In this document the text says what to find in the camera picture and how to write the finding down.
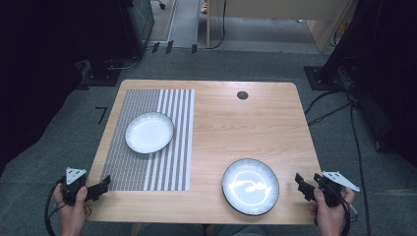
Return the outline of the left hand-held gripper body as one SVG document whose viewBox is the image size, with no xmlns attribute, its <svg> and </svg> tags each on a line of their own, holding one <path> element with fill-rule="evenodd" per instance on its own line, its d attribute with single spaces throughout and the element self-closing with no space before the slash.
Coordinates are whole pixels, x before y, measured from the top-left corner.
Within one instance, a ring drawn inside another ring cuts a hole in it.
<svg viewBox="0 0 417 236">
<path fill-rule="evenodd" d="M 79 190 L 86 184 L 87 171 L 68 167 L 66 169 L 65 180 L 61 190 L 63 202 L 67 206 L 73 207 L 76 203 Z"/>
</svg>

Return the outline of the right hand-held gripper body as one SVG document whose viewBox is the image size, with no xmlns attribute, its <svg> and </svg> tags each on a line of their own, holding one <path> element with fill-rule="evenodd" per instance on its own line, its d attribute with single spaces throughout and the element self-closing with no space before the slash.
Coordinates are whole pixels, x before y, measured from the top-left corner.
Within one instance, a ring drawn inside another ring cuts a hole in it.
<svg viewBox="0 0 417 236">
<path fill-rule="evenodd" d="M 342 203 L 341 191 L 347 187 L 355 192 L 360 188 L 344 177 L 339 171 L 323 171 L 316 173 L 314 180 L 319 184 L 319 189 L 324 193 L 329 207 L 337 207 Z"/>
</svg>

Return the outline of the white plate with dark rim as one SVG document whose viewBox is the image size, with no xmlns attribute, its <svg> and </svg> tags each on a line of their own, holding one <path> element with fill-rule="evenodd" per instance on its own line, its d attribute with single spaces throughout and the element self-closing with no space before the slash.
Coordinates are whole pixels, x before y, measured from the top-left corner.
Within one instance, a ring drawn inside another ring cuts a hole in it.
<svg viewBox="0 0 417 236">
<path fill-rule="evenodd" d="M 166 147 L 173 134 L 174 125 L 168 116 L 148 112 L 130 122 L 125 131 L 125 142 L 137 153 L 154 153 Z"/>
<path fill-rule="evenodd" d="M 226 168 L 222 193 L 235 210 L 245 215 L 263 215 L 277 203 L 279 181 L 263 162 L 242 158 Z"/>
</svg>

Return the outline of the person's right hand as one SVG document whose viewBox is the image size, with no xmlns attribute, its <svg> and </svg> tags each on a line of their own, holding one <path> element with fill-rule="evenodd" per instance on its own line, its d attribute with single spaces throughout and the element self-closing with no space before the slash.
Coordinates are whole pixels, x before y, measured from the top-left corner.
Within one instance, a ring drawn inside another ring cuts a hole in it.
<svg viewBox="0 0 417 236">
<path fill-rule="evenodd" d="M 345 203 L 335 207 L 329 207 L 327 205 L 324 193 L 320 189 L 316 188 L 314 194 L 316 202 L 309 206 L 309 211 L 311 215 L 317 217 L 319 229 L 341 231 L 342 224 L 345 221 L 345 210 L 353 203 L 355 193 L 351 189 L 345 187 L 341 192 L 341 196 L 345 200 Z"/>
</svg>

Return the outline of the person's left hand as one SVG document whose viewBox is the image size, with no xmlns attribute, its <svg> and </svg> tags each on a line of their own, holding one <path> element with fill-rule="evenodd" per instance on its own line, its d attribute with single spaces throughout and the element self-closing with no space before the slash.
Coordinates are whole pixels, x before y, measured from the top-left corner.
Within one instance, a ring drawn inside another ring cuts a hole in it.
<svg viewBox="0 0 417 236">
<path fill-rule="evenodd" d="M 58 207 L 58 212 L 62 228 L 80 228 L 83 229 L 86 220 L 91 214 L 91 210 L 85 205 L 85 198 L 88 194 L 88 188 L 82 187 L 78 194 L 74 206 L 67 206 L 63 202 L 61 193 L 63 185 L 59 183 L 53 192 L 53 200 Z"/>
</svg>

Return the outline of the grey white striped placemat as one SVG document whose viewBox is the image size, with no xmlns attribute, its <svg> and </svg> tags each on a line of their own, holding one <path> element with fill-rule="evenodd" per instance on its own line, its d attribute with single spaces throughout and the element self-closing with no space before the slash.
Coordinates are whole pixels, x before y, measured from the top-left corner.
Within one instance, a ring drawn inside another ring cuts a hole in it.
<svg viewBox="0 0 417 236">
<path fill-rule="evenodd" d="M 101 176 L 111 191 L 187 191 L 190 188 L 195 92 L 192 89 L 129 89 L 122 101 Z M 125 142 L 125 131 L 141 114 L 159 112 L 174 125 L 170 143 L 141 154 Z"/>
</svg>

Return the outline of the black stand base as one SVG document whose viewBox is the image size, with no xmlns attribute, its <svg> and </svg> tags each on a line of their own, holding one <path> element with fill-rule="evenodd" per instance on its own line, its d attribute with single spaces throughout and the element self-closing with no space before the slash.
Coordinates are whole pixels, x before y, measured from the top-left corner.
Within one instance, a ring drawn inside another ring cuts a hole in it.
<svg viewBox="0 0 417 236">
<path fill-rule="evenodd" d="M 80 69 L 83 79 L 81 86 L 84 87 L 114 87 L 119 79 L 119 70 L 109 70 L 106 66 L 95 69 L 93 64 L 84 60 Z"/>
<path fill-rule="evenodd" d="M 340 80 L 327 73 L 323 67 L 305 66 L 304 71 L 312 90 L 344 90 Z"/>
</svg>

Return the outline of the black curtain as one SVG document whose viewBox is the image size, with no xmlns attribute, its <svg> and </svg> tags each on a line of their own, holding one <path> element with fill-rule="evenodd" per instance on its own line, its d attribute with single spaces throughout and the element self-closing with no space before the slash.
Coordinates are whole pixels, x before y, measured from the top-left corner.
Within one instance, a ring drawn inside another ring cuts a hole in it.
<svg viewBox="0 0 417 236">
<path fill-rule="evenodd" d="M 321 75 L 338 69 L 380 145 L 417 166 L 417 0 L 359 0 Z"/>
<path fill-rule="evenodd" d="M 138 55 L 127 0 L 0 0 L 0 175 L 81 85 Z"/>
</svg>

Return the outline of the dark glass cabinet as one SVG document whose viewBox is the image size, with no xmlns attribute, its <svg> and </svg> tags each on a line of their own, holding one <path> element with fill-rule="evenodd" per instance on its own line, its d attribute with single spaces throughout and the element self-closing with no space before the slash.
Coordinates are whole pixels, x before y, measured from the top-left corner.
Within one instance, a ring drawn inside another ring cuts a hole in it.
<svg viewBox="0 0 417 236">
<path fill-rule="evenodd" d="M 144 49 L 154 24 L 150 0 L 127 0 L 127 4 L 136 40 Z"/>
</svg>

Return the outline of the light wooden desk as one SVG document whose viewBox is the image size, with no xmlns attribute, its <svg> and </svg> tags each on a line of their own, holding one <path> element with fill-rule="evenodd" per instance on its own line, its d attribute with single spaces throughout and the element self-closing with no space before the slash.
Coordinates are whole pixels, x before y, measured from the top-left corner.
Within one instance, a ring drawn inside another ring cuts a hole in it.
<svg viewBox="0 0 417 236">
<path fill-rule="evenodd" d="M 324 52 L 354 0 L 208 0 L 207 47 L 213 17 L 306 20 L 319 52 Z"/>
</svg>

